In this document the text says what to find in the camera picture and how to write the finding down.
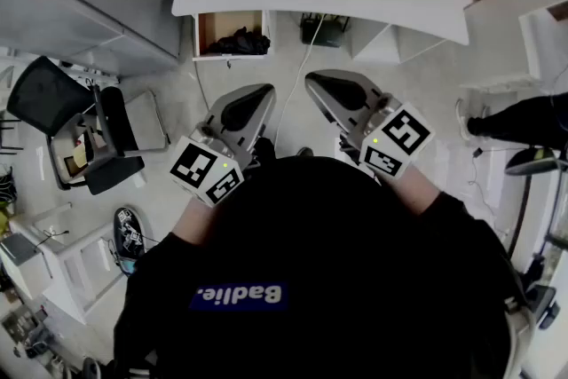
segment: open drawer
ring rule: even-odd
[[[271,18],[274,14],[268,11],[245,11],[245,12],[213,12],[201,13],[193,16],[193,43],[195,45],[193,60],[237,60],[237,59],[263,59],[267,55],[274,54],[274,30],[275,26]],[[207,49],[219,39],[232,36],[240,28],[247,31],[258,31],[267,36],[270,48],[265,55],[249,54],[221,54],[211,53]]]

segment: black pants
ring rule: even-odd
[[[519,101],[485,119],[471,118],[468,131],[474,136],[564,150],[568,142],[568,92],[552,99]]]

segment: white floor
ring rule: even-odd
[[[306,45],[300,42],[300,29],[291,14],[278,14],[276,33],[275,55],[269,59],[235,60],[231,68],[223,61],[200,63],[197,67],[209,104],[224,93],[243,85],[273,84],[278,101],[264,134],[268,138],[274,137],[285,99],[294,85],[306,52]],[[185,34],[190,36],[191,30],[186,30]],[[190,48],[191,43],[185,41],[185,61],[178,70],[165,75],[124,79],[119,86],[127,98],[145,88],[151,88],[155,92],[172,145],[176,144],[181,135],[189,135],[194,125],[207,113],[199,85],[194,78]],[[417,167],[441,189],[464,201],[475,217],[482,217],[491,225],[496,224],[495,227],[500,232],[514,227],[523,181],[503,176],[502,170],[511,152],[484,153],[476,159],[477,182],[485,194],[486,203],[480,189],[470,184],[475,175],[472,152],[479,144],[465,144],[455,121],[455,101],[468,94],[459,88],[453,78],[455,67],[449,46],[442,44],[400,66],[355,63],[351,59],[348,45],[341,49],[314,47],[302,77],[312,70],[323,68],[358,71],[371,78],[383,91],[392,92],[398,99],[413,103],[437,133],[420,155]],[[512,94],[490,99],[491,103],[514,101],[515,96]],[[135,132],[144,136],[140,140],[151,142],[153,139],[150,139],[150,130],[155,130],[155,126],[145,122],[147,118],[149,117],[145,117],[141,111],[137,111],[131,122]],[[189,200],[187,193],[167,177],[173,147],[168,153],[145,159],[145,186],[136,188],[129,179],[103,194],[92,196],[86,188],[59,191],[53,181],[47,156],[43,158],[42,180],[36,154],[38,147],[45,147],[42,135],[25,124],[19,127],[19,135],[20,142],[26,149],[10,160],[14,163],[20,193],[19,208],[33,214],[63,202],[72,202],[73,208],[69,212],[58,219],[47,220],[45,224],[45,228],[53,225],[56,231],[69,229],[71,233],[66,239],[62,239],[64,242],[110,222],[114,210],[124,204],[132,205],[141,213],[148,235],[159,241],[172,229]],[[301,146],[309,146],[316,155],[333,156],[336,137],[335,127],[315,107],[305,92],[303,81],[300,81],[282,120],[277,155],[295,154]],[[484,149],[501,149],[511,145],[484,143],[481,146]],[[501,198],[502,194],[505,194],[505,200]],[[92,353],[103,361],[110,360],[113,320],[122,309],[123,284],[108,296],[101,311],[94,312],[90,319],[90,325],[97,332],[96,346],[91,345],[93,336],[83,336],[80,342],[80,336],[73,334],[74,342],[81,345],[77,349],[77,355]],[[101,340],[104,340],[104,349],[100,346]]]

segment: person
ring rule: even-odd
[[[214,209],[192,198],[137,261],[114,377],[155,351],[164,378],[501,378],[511,297],[525,299],[492,229],[417,168],[379,185],[303,153]]]
[[[568,92],[525,99],[487,117],[468,117],[464,101],[458,99],[455,112],[465,140],[487,137],[564,150],[568,143]]]

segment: blue logo patch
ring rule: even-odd
[[[201,286],[189,309],[201,312],[273,312],[288,308],[286,283]]]

